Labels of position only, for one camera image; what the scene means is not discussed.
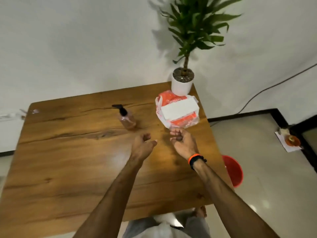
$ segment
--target black pump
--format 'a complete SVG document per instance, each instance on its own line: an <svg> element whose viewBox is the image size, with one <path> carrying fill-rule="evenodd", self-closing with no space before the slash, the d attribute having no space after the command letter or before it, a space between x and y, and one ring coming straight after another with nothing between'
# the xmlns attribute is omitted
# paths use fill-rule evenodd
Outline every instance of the black pump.
<svg viewBox="0 0 317 238"><path fill-rule="evenodd" d="M122 104L113 104L112 107L119 109L121 116L127 116L128 111L123 107Z"/></svg>

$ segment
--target green plant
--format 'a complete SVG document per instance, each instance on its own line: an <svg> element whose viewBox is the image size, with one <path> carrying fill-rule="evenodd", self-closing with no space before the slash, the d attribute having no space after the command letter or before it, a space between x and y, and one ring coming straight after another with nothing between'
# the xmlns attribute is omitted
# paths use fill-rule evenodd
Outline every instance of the green plant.
<svg viewBox="0 0 317 238"><path fill-rule="evenodd" d="M224 37L212 35L219 34L221 27L227 27L226 21L232 20L240 15L217 14L228 5L241 0L175 0L171 3L172 13L161 10L161 14L167 17L170 25L168 28L174 35L173 38L180 44L178 60L173 60L176 64L185 58L182 76L187 75L187 66L190 52L196 47L199 49L212 49L217 45L216 42L223 42Z"/></svg>

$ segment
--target black bracelet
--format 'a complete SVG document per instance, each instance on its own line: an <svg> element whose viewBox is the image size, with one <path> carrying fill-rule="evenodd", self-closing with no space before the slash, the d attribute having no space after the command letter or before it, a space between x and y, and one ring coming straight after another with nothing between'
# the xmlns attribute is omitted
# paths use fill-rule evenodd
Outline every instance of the black bracelet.
<svg viewBox="0 0 317 238"><path fill-rule="evenodd" d="M194 167L193 167L194 162L197 161L197 160L199 160L199 159L203 160L205 163L207 162L207 160L204 159L204 157L201 156L201 155L196 155L196 156L192 157L192 158L190 159L190 161L189 161L189 165L191 166L192 170L194 169Z"/></svg>

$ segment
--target small plastic wrapper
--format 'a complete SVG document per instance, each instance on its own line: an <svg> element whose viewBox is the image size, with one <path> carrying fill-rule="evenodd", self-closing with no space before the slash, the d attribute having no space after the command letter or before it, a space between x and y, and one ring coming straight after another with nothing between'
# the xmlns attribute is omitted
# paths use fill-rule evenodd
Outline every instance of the small plastic wrapper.
<svg viewBox="0 0 317 238"><path fill-rule="evenodd" d="M156 104L156 114L159 118L159 120L164 124L166 128L187 128L190 126L193 126L195 124L199 123L199 107L197 107L197 110L194 112L189 112L183 117L179 117L175 120L166 120L164 118L163 112L162 112L162 107L174 102L178 102L180 100L184 99L189 99L193 98L196 103L198 103L198 100L196 99L195 96L191 95L185 95L185 96L177 96L172 93L172 91L167 90L159 94L158 97L155 99L155 104Z"/></svg>

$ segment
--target person's right hand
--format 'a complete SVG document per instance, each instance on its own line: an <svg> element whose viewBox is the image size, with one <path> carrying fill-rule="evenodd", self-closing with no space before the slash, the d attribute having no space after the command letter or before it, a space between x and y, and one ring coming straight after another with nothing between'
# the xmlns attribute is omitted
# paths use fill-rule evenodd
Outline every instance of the person's right hand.
<svg viewBox="0 0 317 238"><path fill-rule="evenodd" d="M192 155L199 153L194 136L184 128L173 128L171 135L176 136L170 139L174 148L186 160Z"/></svg>

